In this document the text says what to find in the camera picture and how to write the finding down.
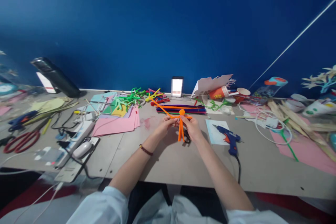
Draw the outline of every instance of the table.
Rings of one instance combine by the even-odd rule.
[[[83,98],[90,99],[97,93],[99,91],[88,91],[88,94]],[[62,94],[43,95],[39,99],[43,101],[55,96],[61,97]],[[171,102],[171,104],[191,103],[194,102],[176,100]],[[84,104],[85,102],[81,100],[79,106]],[[72,109],[64,111],[58,125],[65,121],[72,111]],[[236,107],[234,107],[234,112],[237,116],[243,115]],[[209,116],[211,120],[226,121],[230,130],[238,134],[244,141],[244,143],[238,143],[238,151],[242,169],[241,186],[245,191],[336,199],[335,176],[306,164],[297,163],[280,154],[275,144],[267,141],[258,133],[254,123],[244,119],[236,120],[233,115],[210,114]],[[140,127],[132,132],[101,137],[100,143],[87,163],[90,176],[113,178],[118,169],[136,151],[139,144],[150,135],[162,117],[164,114],[157,114],[154,107],[146,104],[140,109]],[[208,116],[194,115],[194,117],[199,121],[205,138],[209,140],[205,124],[205,119],[208,119]],[[268,130],[261,129],[261,131],[267,137],[271,136]],[[177,142],[177,133],[178,128],[168,132],[148,162],[140,180],[213,187],[195,145]],[[2,131],[0,137],[7,134],[6,131]],[[40,140],[29,150],[33,151],[46,146],[58,147],[55,135],[54,130],[48,129],[46,135],[41,136]],[[233,176],[238,178],[238,164],[235,158],[229,155],[229,147],[220,145],[212,147]],[[11,154],[1,152],[0,162],[9,156]],[[15,157],[8,161],[5,167],[57,172],[51,167],[34,161],[31,154]]]

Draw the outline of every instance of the extension cord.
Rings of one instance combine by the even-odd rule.
[[[77,132],[77,134],[73,138],[66,140],[66,142],[69,142],[69,145],[66,149],[72,154],[73,151],[77,149],[77,147],[83,142],[84,138],[90,134],[94,126],[95,124],[92,121],[83,121],[83,123],[81,123],[74,130],[74,132]],[[59,157],[53,163],[55,169],[62,168],[70,158],[62,147],[60,147],[59,150],[62,151],[62,154],[59,155]]]

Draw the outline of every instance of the person's right hand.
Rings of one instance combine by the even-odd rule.
[[[190,119],[190,121],[181,115],[181,119],[185,126],[187,127],[189,136],[194,143],[198,143],[204,140],[204,136],[201,132],[200,127],[198,126],[198,121],[195,118]]]

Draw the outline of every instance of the paper flower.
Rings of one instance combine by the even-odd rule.
[[[336,86],[336,65],[332,68],[323,68],[328,70],[326,73],[320,73],[318,76],[313,77],[312,75],[309,78],[303,78],[304,81],[301,83],[304,85],[304,88],[311,89],[316,86],[321,87],[321,93],[327,92],[330,87]]]

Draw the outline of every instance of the computer mouse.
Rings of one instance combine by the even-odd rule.
[[[93,144],[91,142],[85,142],[75,149],[75,151],[72,153],[72,156],[77,159],[83,158],[92,147]]]

